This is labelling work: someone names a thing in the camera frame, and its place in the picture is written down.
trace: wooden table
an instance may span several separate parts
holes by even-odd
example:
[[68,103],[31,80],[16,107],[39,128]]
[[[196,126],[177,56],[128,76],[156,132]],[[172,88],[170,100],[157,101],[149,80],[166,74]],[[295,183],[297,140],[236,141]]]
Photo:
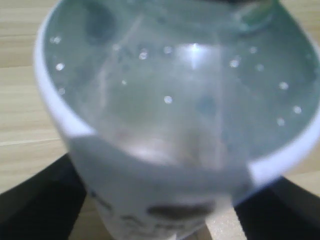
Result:
[[[0,194],[31,178],[66,152],[44,110],[32,67],[37,29],[55,2],[0,1]],[[320,43],[320,1],[283,3]],[[319,157],[320,145],[287,177],[320,197]],[[80,216],[72,239],[98,239],[105,234],[89,201]],[[84,234],[86,228],[91,231]]]

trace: air bubble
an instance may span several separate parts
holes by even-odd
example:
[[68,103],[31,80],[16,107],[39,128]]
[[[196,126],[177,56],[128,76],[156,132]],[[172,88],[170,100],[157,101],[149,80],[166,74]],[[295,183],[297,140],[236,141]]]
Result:
[[233,60],[230,61],[230,67],[232,67],[232,68],[239,67],[239,64],[240,64],[240,61],[237,60],[237,59],[233,59]]
[[263,66],[262,64],[257,64],[255,66],[255,69],[259,72],[262,72],[263,70],[265,70],[265,66]]
[[171,96],[165,96],[165,97],[164,97],[164,102],[165,102],[166,104],[171,104],[172,101],[173,101],[173,99],[172,99]]
[[63,63],[58,63],[56,66],[55,66],[55,69],[57,71],[61,71],[62,69],[65,68],[65,65]]
[[141,52],[139,55],[140,60],[145,60],[148,58],[148,53],[147,52]]
[[61,88],[59,88],[58,93],[60,95],[64,95],[66,93],[66,90],[63,87],[61,87]]
[[50,43],[52,44],[59,44],[61,42],[61,37],[60,36],[55,36],[50,38]]
[[256,54],[258,52],[258,48],[256,46],[250,47],[250,53],[251,54]]
[[286,82],[284,82],[284,81],[282,81],[282,82],[280,82],[280,84],[279,84],[279,88],[280,88],[281,90],[288,90],[289,84],[286,83]]
[[295,114],[301,114],[302,113],[302,109],[299,106],[294,106],[293,107],[293,111]]
[[279,118],[276,120],[276,123],[277,123],[280,127],[283,127],[283,126],[286,124],[286,121],[285,121],[282,117],[279,117]]

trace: wood grain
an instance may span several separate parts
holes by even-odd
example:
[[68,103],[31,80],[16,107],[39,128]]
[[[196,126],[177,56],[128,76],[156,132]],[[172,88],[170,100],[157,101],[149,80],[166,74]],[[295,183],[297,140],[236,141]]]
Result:
[[[320,42],[320,1],[282,2]],[[32,68],[37,29],[55,3],[56,0],[0,1],[0,193],[34,176],[66,151],[41,102]],[[318,196],[319,157],[320,145],[287,174],[290,180]],[[225,218],[237,225],[234,214]],[[88,199],[70,239],[102,240],[108,236]],[[244,238],[239,235],[232,239]]]

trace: black object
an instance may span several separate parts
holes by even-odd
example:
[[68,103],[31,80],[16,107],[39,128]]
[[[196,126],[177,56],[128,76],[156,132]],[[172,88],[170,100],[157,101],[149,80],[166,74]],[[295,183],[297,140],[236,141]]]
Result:
[[[85,196],[66,154],[0,195],[0,239],[67,240]],[[319,198],[280,178],[235,211],[248,240],[318,240],[319,209]]]
[[[1,216],[0,239],[67,240],[85,197],[86,191],[64,155],[29,181],[0,195],[0,203],[6,203],[0,204],[0,213],[7,217],[3,220]],[[17,210],[17,202],[25,204]]]

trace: clear water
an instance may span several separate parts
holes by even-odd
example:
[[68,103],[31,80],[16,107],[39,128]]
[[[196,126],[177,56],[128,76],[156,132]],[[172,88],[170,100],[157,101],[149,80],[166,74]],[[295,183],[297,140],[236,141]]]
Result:
[[143,1],[101,2],[61,8],[47,62],[67,104],[117,148],[218,170],[276,151],[312,118],[318,57],[288,16],[274,10],[269,25],[243,34],[223,5],[213,8],[218,21],[204,21],[201,7],[190,19]]

